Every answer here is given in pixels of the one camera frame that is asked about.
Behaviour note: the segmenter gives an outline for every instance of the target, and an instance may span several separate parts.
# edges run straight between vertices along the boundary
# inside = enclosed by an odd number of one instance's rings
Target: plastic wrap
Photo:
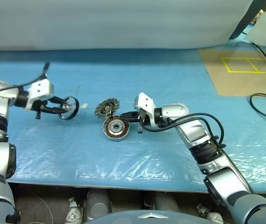
[[[96,105],[115,97],[120,100],[117,114],[133,111],[143,91],[156,106],[183,103],[190,112],[215,115],[225,128],[227,153],[253,189],[266,192],[266,119],[247,98],[218,96],[197,50],[2,52],[0,79],[12,84],[31,80],[44,61],[52,61],[48,77],[55,95],[72,95],[87,107],[70,121],[52,114],[36,120],[34,112],[11,108],[9,141],[17,147],[11,182],[206,191],[204,176],[175,130],[138,134],[132,124],[121,142],[103,134]],[[266,111],[266,99],[255,101]]]

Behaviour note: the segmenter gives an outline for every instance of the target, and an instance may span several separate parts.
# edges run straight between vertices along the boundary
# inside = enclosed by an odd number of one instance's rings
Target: electric motor rotor
[[[97,118],[107,118],[112,116],[119,108],[119,100],[116,98],[108,98],[98,104],[95,109]]]
[[[103,131],[105,135],[112,141],[122,141],[129,133],[129,122],[113,116],[107,118],[103,124]]]

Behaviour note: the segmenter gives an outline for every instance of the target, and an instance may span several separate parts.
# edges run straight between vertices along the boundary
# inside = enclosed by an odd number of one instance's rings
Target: yellow line
[[[221,57],[221,59],[264,60],[262,57]]]
[[[255,74],[266,74],[266,71],[228,71],[229,73],[255,73]]]
[[[256,71],[259,71],[256,66],[250,61],[250,59],[247,59],[248,63],[251,64],[251,66],[253,66],[253,68],[256,70]]]
[[[225,67],[227,68],[227,71],[231,72],[230,68],[228,67],[227,63],[225,62],[225,59],[223,57],[221,59],[222,59],[224,65],[225,65]]]

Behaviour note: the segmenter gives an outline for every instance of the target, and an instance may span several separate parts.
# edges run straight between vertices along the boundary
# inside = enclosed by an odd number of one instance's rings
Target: motor part
[[[97,118],[107,118],[112,116],[119,108],[119,100],[116,98],[108,98],[98,104],[95,109]]]
[[[66,110],[65,113],[59,113],[58,117],[63,120],[71,120],[79,111],[79,101],[74,97],[67,97],[64,99],[66,103],[60,105],[60,108]]]
[[[103,124],[105,135],[112,141],[122,141],[129,133],[129,122],[118,116],[107,118]]]

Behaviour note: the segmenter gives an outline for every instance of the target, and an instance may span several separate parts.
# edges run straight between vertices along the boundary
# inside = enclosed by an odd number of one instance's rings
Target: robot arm
[[[204,183],[217,204],[226,206],[237,224],[266,223],[266,199],[253,194],[250,185],[222,149],[217,138],[210,136],[202,123],[190,119],[189,109],[185,105],[175,104],[156,108],[153,100],[140,93],[135,99],[134,108],[140,110],[140,125],[150,120],[152,127],[174,127],[188,147],[200,171],[206,175]]]
[[[16,170],[16,147],[8,143],[7,121],[10,106],[22,107],[26,111],[37,112],[39,119],[41,112],[58,114],[61,119],[73,118],[79,109],[79,102],[73,97],[60,99],[53,95],[53,85],[47,79],[47,63],[42,75],[31,84],[28,91],[19,86],[11,86],[0,81],[0,224],[18,224],[20,216],[15,209],[12,191],[6,181]],[[47,102],[60,104],[60,107],[46,107]]]

